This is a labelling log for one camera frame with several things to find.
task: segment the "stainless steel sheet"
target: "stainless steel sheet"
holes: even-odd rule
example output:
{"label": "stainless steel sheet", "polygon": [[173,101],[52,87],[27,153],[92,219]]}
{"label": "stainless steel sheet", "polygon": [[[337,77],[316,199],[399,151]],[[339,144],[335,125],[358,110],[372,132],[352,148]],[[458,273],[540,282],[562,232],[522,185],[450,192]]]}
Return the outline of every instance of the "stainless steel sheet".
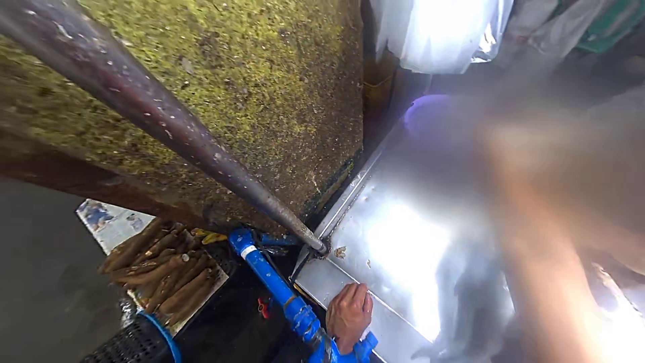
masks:
{"label": "stainless steel sheet", "polygon": [[387,362],[484,361],[513,314],[486,220],[476,125],[450,107],[443,97],[415,102],[317,228],[332,253],[296,279],[324,307],[345,284],[368,284],[375,353]]}

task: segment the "dark floor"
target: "dark floor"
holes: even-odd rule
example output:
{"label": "dark floor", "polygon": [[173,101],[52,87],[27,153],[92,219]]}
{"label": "dark floor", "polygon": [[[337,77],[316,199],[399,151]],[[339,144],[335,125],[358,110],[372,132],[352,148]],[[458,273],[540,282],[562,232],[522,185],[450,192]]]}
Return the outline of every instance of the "dark floor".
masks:
{"label": "dark floor", "polygon": [[104,254],[74,213],[78,196],[0,178],[0,361],[76,362],[119,329]]}

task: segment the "blue pvc pipe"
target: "blue pvc pipe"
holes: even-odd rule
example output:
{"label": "blue pvc pipe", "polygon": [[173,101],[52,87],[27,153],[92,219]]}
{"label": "blue pvc pipe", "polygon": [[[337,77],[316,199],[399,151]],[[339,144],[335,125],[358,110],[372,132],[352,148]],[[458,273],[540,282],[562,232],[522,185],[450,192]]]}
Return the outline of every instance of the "blue pvc pipe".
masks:
{"label": "blue pvc pipe", "polygon": [[370,361],[370,353],[378,344],[376,337],[371,332],[368,333],[362,342],[354,345],[350,354],[341,355],[336,343],[321,329],[320,320],[313,313],[312,307],[307,305],[303,298],[293,293],[262,253],[255,248],[255,238],[250,229],[236,229],[229,235],[228,241],[282,306],[284,316],[291,323],[292,329],[303,338],[305,343],[313,347],[314,352],[309,358],[309,363],[367,363]]}

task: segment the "rusty pole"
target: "rusty pole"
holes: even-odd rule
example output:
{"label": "rusty pole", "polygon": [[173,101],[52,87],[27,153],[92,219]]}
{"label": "rusty pole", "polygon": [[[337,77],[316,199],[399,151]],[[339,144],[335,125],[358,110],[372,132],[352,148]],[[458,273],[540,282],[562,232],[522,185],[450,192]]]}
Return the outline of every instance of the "rusty pole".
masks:
{"label": "rusty pole", "polygon": [[285,226],[328,249],[76,0],[2,0],[0,32]]}

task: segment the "black mesh basket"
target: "black mesh basket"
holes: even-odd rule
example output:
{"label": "black mesh basket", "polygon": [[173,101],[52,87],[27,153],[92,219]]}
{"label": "black mesh basket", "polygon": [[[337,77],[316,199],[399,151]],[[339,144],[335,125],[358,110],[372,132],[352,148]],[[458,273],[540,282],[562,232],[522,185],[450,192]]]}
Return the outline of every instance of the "black mesh basket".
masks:
{"label": "black mesh basket", "polygon": [[148,318],[137,314],[132,324],[120,330],[81,362],[171,363],[174,358],[159,329]]}

